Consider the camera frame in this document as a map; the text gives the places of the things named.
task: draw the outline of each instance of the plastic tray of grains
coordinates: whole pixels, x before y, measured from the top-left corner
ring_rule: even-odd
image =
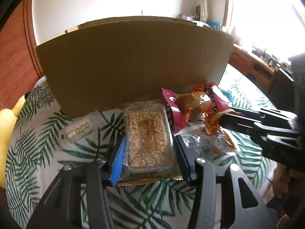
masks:
[[[173,139],[164,106],[156,102],[130,103],[124,109],[124,122],[125,171],[148,173],[173,167]]]

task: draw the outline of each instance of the red wood panel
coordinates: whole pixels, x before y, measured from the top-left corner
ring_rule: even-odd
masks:
[[[0,110],[12,109],[38,80],[24,23],[24,0],[0,31]]]

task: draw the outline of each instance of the table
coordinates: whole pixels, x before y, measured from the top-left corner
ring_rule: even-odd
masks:
[[[219,87],[226,90],[235,107],[274,108],[266,96],[244,75],[227,65]],[[67,163],[88,162],[102,155],[124,133],[120,110],[101,113],[104,126],[69,148],[59,144],[59,131],[72,123],[57,103],[45,77],[34,86],[16,122],[6,163],[6,194],[10,213],[25,228],[39,199],[58,171]],[[222,155],[214,163],[237,163],[257,189],[271,170],[271,161],[247,135],[232,132],[241,152]],[[155,183],[108,189],[117,228],[187,228],[195,188],[184,181],[164,179]],[[82,187],[83,228],[89,228],[86,192]]]

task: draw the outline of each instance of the wall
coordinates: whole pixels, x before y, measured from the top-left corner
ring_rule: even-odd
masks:
[[[38,80],[24,22],[24,0],[0,31],[0,110],[13,108]]]
[[[222,23],[224,19],[226,0],[208,0],[210,10],[210,21]]]
[[[33,0],[37,44],[81,23],[96,19],[135,16],[196,15],[198,0]]]

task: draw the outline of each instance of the person's hand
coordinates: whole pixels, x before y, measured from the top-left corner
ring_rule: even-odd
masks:
[[[305,173],[293,169],[288,171],[286,166],[278,164],[274,170],[272,186],[273,193],[277,198],[282,198],[283,194],[288,192],[290,178],[305,179]]]

